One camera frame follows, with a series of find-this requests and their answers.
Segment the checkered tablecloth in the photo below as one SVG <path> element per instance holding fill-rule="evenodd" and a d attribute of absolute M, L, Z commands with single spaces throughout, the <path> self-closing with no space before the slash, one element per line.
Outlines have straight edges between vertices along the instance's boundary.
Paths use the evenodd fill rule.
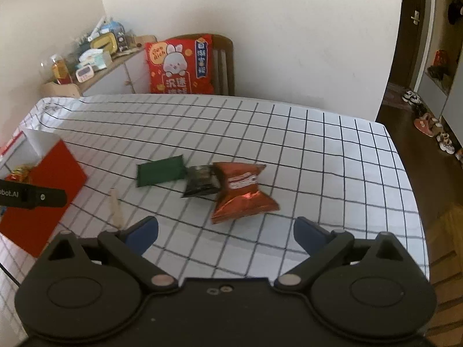
<path fill-rule="evenodd" d="M 108 193 L 117 188 L 127 226 L 156 215 L 159 238 L 144 257 L 180 280 L 274 280 L 307 257 L 293 238 L 300 215 L 358 238 L 393 232 L 428 275 L 415 198 L 381 124 L 256 99 L 138 94 L 42 99 L 21 126 L 58 133 L 89 176 L 55 234 L 114 229 Z M 180 154 L 187 166 L 266 164 L 260 187 L 281 209 L 214 225 L 214 196 L 181 198 L 184 180 L 136 187 L 137 164 Z M 0 238 L 0 262 L 21 281 L 34 261 Z M 3 277 L 0 310 L 12 323 L 15 291 Z"/>

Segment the rabbit face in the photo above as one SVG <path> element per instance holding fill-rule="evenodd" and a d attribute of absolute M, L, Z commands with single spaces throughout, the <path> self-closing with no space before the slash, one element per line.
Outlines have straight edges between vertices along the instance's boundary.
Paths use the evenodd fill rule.
<path fill-rule="evenodd" d="M 172 77 L 172 74 L 185 75 L 187 69 L 187 61 L 181 54 L 183 46 L 179 44 L 174 47 L 172 44 L 167 46 L 167 56 L 164 59 L 163 69 L 168 77 Z"/>

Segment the rabbit ear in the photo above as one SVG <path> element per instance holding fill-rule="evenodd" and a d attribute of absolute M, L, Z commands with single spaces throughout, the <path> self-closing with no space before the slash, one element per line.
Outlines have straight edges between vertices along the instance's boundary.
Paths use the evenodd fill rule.
<path fill-rule="evenodd" d="M 175 47 L 174 47 L 172 44 L 169 44 L 169 45 L 167 46 L 166 52 L 167 52 L 167 54 L 172 53 L 172 52 L 175 52 Z"/>

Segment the brown wooden door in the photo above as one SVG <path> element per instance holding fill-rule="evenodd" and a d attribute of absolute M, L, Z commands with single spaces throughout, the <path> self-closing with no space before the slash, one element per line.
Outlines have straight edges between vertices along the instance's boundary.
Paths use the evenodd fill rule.
<path fill-rule="evenodd" d="M 425 14 L 425 0 L 402 0 L 399 33 L 395 46 L 389 82 L 409 87 L 420 46 L 421 29 Z M 411 18 L 415 11 L 420 13 L 418 25 Z"/>

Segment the bottle with yellow label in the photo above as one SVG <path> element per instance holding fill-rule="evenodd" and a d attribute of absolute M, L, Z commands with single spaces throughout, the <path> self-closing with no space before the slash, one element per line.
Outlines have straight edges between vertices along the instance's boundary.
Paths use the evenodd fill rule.
<path fill-rule="evenodd" d="M 58 54 L 54 54 L 51 59 L 53 62 L 52 71 L 56 81 L 59 84 L 72 83 L 71 76 L 69 75 L 69 70 L 64 59 Z"/>

